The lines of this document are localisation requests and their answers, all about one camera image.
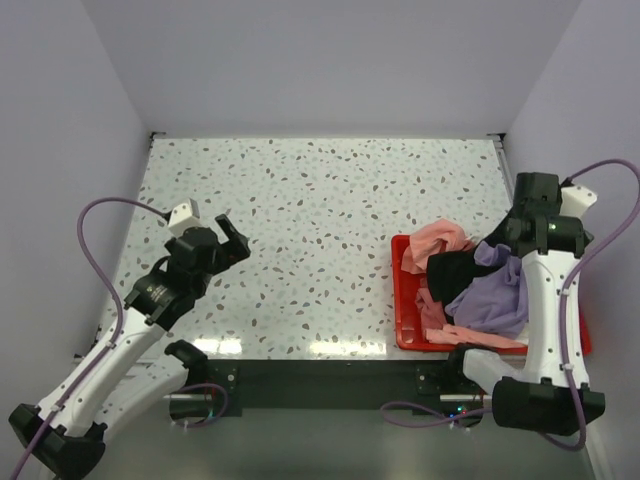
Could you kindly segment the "purple t shirt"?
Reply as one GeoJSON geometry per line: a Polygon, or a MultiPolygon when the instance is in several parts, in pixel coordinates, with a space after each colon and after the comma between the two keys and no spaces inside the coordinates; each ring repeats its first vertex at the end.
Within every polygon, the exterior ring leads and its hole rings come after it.
{"type": "Polygon", "coordinates": [[[496,267],[475,277],[444,307],[456,326],[515,340],[528,321],[528,293],[522,262],[507,245],[482,241],[474,252],[474,266],[496,267]]]}

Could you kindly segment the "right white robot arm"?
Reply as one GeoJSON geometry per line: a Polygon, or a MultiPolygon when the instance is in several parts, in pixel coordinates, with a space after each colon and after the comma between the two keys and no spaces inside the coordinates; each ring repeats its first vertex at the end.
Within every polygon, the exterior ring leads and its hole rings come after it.
{"type": "Polygon", "coordinates": [[[466,393],[477,385],[489,394],[502,427],[568,437],[604,413],[605,397],[591,389],[583,360],[578,302],[579,269],[592,240],[581,217],[596,200],[555,174],[519,174],[507,216],[475,248],[482,275],[447,307],[475,333],[529,333],[520,369],[477,341],[447,360],[448,386],[466,393]]]}

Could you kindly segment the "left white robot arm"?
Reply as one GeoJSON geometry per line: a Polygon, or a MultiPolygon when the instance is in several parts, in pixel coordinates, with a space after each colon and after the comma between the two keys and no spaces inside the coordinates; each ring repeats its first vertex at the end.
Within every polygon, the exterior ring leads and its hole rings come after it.
{"type": "Polygon", "coordinates": [[[27,455],[59,479],[83,479],[101,460],[116,430],[161,397],[206,387],[207,356],[185,340],[133,379],[139,358],[193,310],[212,277],[250,255],[248,239],[226,215],[215,219],[225,242],[194,214],[172,214],[172,233],[149,273],[125,297],[121,319],[61,385],[36,405],[21,404],[9,423],[27,455]]]}

